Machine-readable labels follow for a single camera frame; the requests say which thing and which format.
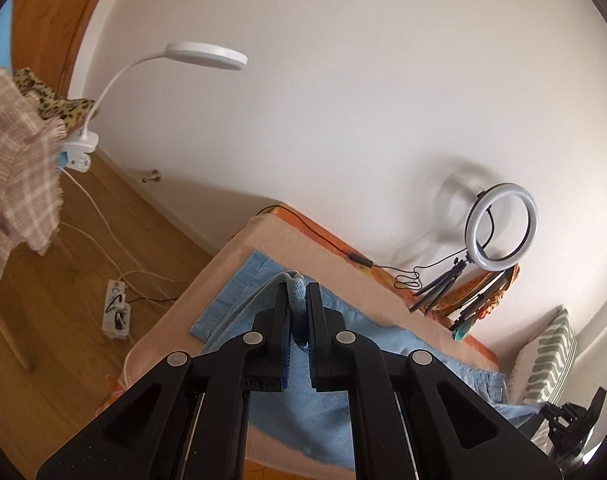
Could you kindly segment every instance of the baseboard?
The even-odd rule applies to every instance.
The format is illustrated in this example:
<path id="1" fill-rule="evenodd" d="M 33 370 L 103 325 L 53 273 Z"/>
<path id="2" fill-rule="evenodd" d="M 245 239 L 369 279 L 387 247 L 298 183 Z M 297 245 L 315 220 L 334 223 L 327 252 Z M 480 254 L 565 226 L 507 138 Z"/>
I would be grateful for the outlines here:
<path id="1" fill-rule="evenodd" d="M 204 249 L 208 254 L 215 256 L 219 252 L 219 248 L 212 241 L 203 237 L 192 225 L 174 214 L 156 198 L 144 192 L 141 189 L 141 186 L 137 186 L 135 184 L 136 181 L 134 177 L 128 174 L 127 171 L 112 160 L 110 155 L 108 155 L 104 150 L 98 148 L 96 153 L 93 153 L 92 156 L 100 156 L 101 160 L 103 160 L 111 170 L 113 170 L 126 184 L 128 184 L 128 186 L 130 186 L 137 195 L 154 207 L 166 220 L 168 220 L 168 222 L 173 224 L 174 227 L 179 229 L 184 235 L 199 245 L 199 247 Z"/>

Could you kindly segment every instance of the pink plaid fabric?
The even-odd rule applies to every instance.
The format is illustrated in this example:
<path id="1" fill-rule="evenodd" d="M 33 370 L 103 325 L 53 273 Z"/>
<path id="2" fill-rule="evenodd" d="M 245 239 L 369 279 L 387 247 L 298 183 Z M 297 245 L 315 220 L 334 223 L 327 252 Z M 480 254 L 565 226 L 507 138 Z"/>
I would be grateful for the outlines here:
<path id="1" fill-rule="evenodd" d="M 63 122 L 43 121 L 0 68 L 0 277 L 14 247 L 42 250 L 57 229 L 64 134 Z"/>

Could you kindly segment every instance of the power strip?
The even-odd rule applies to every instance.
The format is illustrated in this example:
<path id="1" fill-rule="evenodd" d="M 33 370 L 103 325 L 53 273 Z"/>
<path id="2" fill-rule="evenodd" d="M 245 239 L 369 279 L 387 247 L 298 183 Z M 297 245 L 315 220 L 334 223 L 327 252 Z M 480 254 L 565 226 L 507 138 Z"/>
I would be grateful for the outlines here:
<path id="1" fill-rule="evenodd" d="M 130 334 L 130 305 L 125 303 L 125 282 L 109 280 L 107 283 L 103 332 L 110 339 L 126 339 Z"/>

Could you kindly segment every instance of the light blue cloth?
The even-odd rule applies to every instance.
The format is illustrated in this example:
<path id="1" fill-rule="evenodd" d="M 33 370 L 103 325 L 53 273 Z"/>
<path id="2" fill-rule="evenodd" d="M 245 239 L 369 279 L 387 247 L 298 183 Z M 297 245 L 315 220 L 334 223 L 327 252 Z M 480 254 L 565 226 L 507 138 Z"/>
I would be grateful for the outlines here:
<path id="1" fill-rule="evenodd" d="M 305 330 L 305 284 L 309 281 L 294 271 L 285 272 L 283 266 L 255 251 L 201 315 L 190 333 L 206 341 L 203 352 L 218 350 L 228 339 L 249 331 L 255 314 L 274 306 L 277 288 L 285 282 L 296 342 L 297 333 Z M 458 362 L 408 330 L 380 326 L 323 287 L 321 299 L 325 307 L 343 314 L 348 330 L 372 339 L 383 350 L 398 354 L 408 354 L 415 349 L 432 352 L 515 426 L 541 410 L 542 404 L 503 404 L 507 400 L 503 374 Z M 355 468 L 347 392 L 317 393 L 311 386 L 308 353 L 298 345 L 290 348 L 287 388 L 283 393 L 254 392 L 250 422 L 314 460 Z"/>
<path id="2" fill-rule="evenodd" d="M 12 0 L 7 0 L 0 10 L 0 67 L 12 72 L 11 55 Z"/>

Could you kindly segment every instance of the green striped pillow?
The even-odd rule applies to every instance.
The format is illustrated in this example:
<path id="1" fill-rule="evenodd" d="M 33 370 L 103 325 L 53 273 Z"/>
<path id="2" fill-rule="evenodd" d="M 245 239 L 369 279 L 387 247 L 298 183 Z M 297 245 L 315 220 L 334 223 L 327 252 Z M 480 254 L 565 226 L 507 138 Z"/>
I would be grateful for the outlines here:
<path id="1" fill-rule="evenodd" d="M 510 402 L 558 403 L 576 357 L 577 339 L 568 311 L 562 308 L 543 332 L 519 352 L 508 385 Z"/>

